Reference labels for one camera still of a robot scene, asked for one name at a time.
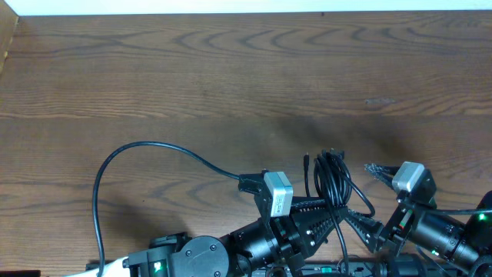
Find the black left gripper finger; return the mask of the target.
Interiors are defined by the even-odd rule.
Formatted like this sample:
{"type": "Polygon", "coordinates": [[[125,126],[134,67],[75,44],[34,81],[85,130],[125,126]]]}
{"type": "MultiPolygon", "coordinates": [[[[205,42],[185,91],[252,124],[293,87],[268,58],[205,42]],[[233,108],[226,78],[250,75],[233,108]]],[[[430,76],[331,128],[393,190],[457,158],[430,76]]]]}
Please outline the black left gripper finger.
{"type": "Polygon", "coordinates": [[[331,214],[326,208],[312,209],[294,214],[302,254],[314,254],[335,229],[331,214]]]}
{"type": "Polygon", "coordinates": [[[315,209],[325,209],[327,204],[324,199],[315,197],[294,196],[291,202],[292,212],[307,212],[315,209]]]}

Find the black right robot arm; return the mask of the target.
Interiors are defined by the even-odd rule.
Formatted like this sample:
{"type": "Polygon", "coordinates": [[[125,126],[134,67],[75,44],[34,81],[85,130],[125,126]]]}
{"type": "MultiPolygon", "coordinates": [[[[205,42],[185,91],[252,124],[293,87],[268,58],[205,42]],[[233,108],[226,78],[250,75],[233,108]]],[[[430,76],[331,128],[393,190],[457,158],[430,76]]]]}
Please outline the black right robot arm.
{"type": "Polygon", "coordinates": [[[397,208],[385,224],[356,212],[345,218],[370,252],[399,255],[410,241],[466,275],[491,275],[490,192],[475,209],[439,209],[437,186],[424,165],[367,164],[365,169],[397,194],[397,208]]]}

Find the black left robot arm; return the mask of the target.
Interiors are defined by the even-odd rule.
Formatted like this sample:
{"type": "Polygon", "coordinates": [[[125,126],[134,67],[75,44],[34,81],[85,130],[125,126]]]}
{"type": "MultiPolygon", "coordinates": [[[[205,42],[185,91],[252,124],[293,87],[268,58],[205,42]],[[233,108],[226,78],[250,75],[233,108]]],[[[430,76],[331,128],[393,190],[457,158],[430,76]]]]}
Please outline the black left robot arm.
{"type": "Polygon", "coordinates": [[[345,206],[329,208],[323,199],[295,197],[283,172],[239,175],[238,188],[254,196],[261,215],[257,221],[220,238],[182,232],[154,239],[148,249],[79,277],[250,276],[264,267],[272,276],[302,276],[305,260],[348,214],[345,206]]]}

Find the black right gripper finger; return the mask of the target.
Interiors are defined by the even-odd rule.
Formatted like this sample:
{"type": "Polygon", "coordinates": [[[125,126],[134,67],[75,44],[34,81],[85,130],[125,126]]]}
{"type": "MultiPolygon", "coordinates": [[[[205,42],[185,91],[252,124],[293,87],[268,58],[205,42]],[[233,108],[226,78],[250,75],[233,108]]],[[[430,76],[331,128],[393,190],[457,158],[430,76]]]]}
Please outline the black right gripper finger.
{"type": "Polygon", "coordinates": [[[384,243],[384,237],[381,237],[384,225],[381,221],[368,218],[352,209],[347,210],[344,220],[356,232],[369,252],[381,250],[384,243]]]}
{"type": "Polygon", "coordinates": [[[393,189],[393,178],[397,174],[399,166],[377,165],[374,163],[366,164],[365,171],[370,173],[376,180],[384,183],[388,188],[393,189]]]}

